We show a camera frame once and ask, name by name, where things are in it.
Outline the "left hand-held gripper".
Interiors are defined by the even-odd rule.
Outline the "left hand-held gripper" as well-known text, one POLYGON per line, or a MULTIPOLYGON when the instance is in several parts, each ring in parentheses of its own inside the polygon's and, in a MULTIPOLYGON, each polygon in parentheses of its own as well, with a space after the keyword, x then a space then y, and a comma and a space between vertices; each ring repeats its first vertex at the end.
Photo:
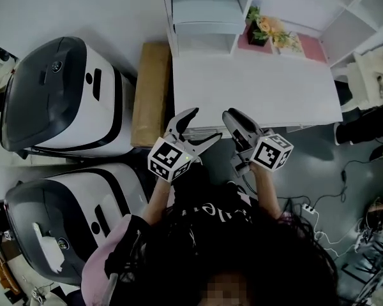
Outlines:
POLYGON ((198 112, 198 107, 189 108, 171 118, 165 136, 156 141, 147 157, 148 170, 166 182, 188 171, 192 162, 223 136, 216 133, 199 140, 184 139, 183 133, 198 112))

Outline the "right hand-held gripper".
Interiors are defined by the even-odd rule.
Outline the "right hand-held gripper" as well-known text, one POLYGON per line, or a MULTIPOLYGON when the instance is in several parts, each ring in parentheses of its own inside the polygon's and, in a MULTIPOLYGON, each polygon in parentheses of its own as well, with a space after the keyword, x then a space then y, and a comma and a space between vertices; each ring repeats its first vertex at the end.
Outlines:
POLYGON ((262 132, 252 118, 236 108, 223 112, 222 120, 236 144, 231 165, 238 177, 250 171, 250 163, 274 172, 286 163, 294 149, 293 144, 272 129, 262 132))

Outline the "large white box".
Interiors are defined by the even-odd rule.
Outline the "large white box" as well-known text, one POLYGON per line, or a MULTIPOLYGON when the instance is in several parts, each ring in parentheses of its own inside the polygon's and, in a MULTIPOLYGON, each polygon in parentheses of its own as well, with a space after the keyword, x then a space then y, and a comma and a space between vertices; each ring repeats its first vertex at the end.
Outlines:
POLYGON ((245 29, 239 0, 172 0, 176 34, 241 34, 245 29))

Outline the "white shelf unit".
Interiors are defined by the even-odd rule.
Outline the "white shelf unit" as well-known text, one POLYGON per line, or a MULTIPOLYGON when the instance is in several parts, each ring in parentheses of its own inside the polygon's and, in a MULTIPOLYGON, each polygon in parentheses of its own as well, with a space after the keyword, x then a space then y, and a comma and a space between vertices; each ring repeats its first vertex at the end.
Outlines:
MULTIPOLYGON (((163 0, 168 18, 167 36, 175 64, 197 68, 207 64, 233 64, 239 36, 232 33, 177 33, 172 18, 172 0, 163 0)), ((317 38, 329 65, 353 51, 378 45, 383 39, 383 0, 237 0, 240 16, 253 3, 260 12, 280 19, 286 29, 317 38)))

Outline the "person's left forearm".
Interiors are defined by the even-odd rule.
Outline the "person's left forearm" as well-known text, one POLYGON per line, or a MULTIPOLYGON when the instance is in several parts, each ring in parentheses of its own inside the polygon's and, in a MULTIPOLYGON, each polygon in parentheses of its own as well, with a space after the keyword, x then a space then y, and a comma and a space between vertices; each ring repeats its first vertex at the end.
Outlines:
POLYGON ((171 183, 159 178, 154 187, 151 199, 142 214, 143 220, 154 226, 162 219, 162 215, 168 206, 174 202, 174 188, 171 183))

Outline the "person's right forearm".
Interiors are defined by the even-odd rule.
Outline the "person's right forearm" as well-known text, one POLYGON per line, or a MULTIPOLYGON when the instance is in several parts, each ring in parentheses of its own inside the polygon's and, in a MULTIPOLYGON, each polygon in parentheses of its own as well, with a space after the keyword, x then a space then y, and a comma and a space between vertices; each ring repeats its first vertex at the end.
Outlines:
POLYGON ((255 163, 250 164, 250 170, 255 177, 259 206, 274 219, 280 218, 282 211, 278 203, 272 173, 255 163))

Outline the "white desk with shelves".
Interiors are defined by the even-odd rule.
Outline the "white desk with shelves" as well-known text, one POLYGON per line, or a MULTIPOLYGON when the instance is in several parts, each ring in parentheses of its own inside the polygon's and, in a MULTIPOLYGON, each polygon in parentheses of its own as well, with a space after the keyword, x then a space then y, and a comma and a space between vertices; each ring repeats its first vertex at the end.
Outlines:
POLYGON ((260 126, 317 126, 340 122, 342 112, 327 64, 237 49, 228 56, 173 60, 177 113, 197 107, 191 128, 219 128, 236 108, 260 126))

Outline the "long cardboard box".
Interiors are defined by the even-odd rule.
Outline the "long cardboard box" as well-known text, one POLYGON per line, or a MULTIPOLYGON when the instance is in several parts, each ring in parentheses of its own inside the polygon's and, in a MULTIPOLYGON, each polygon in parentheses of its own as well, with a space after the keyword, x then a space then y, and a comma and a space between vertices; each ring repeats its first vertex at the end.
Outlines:
POLYGON ((143 44, 131 125, 133 147, 153 147, 164 134, 171 64, 172 54, 167 43, 143 44))

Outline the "white and black machine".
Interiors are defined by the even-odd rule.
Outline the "white and black machine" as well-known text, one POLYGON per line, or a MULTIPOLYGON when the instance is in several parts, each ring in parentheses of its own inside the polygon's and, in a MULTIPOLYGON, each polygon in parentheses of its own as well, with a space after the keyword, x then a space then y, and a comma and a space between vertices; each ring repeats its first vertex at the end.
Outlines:
POLYGON ((139 176, 122 163, 101 164, 17 184, 6 193, 10 234, 27 263, 42 277, 78 286, 92 253, 127 214, 147 204, 139 176), (33 223, 54 237, 64 255, 62 272, 45 259, 33 223))
POLYGON ((26 55, 4 93, 0 142, 9 152, 116 157, 131 151, 135 88, 84 40, 65 36, 26 55))

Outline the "person's black shirt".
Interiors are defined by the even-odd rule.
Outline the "person's black shirt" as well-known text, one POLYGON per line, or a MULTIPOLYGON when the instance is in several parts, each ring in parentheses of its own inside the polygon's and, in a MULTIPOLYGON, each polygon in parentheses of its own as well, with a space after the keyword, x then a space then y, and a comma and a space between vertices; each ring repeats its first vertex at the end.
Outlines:
POLYGON ((105 261, 101 306, 259 306, 282 252, 301 240, 295 217, 271 217, 235 184, 195 165, 174 181, 160 222, 135 216, 105 261))

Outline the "potted yellow flowers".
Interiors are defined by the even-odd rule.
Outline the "potted yellow flowers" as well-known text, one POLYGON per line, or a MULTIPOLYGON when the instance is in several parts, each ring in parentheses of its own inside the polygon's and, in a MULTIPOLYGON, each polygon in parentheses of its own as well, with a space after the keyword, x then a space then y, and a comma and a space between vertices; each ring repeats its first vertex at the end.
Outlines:
POLYGON ((246 37, 249 45, 264 47, 270 42, 279 51, 288 49, 292 52, 303 52, 297 34, 286 31, 280 19, 261 15, 258 6, 249 7, 246 20, 248 21, 246 37))

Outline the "person's pink sleeve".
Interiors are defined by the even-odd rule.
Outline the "person's pink sleeve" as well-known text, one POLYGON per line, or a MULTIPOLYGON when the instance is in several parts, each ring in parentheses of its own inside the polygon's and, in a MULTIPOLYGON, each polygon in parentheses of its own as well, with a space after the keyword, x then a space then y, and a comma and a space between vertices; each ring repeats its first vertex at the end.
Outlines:
POLYGON ((128 231, 134 215, 125 215, 90 256, 82 271, 81 292, 86 306, 101 306, 109 279, 105 274, 105 261, 128 231))

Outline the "white tissue sheet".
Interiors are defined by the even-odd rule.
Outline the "white tissue sheet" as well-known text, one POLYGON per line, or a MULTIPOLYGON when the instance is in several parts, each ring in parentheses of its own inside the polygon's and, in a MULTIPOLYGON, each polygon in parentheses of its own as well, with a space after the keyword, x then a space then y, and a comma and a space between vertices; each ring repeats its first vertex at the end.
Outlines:
POLYGON ((33 229, 50 269, 56 274, 61 273, 64 255, 57 240, 52 236, 44 236, 37 222, 33 223, 33 229))

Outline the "black metal rack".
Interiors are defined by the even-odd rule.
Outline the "black metal rack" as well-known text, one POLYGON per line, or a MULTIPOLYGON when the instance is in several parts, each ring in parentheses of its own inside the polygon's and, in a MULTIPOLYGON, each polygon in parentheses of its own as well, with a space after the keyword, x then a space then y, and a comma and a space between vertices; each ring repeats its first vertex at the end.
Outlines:
POLYGON ((340 268, 344 306, 383 306, 383 236, 361 246, 340 268))

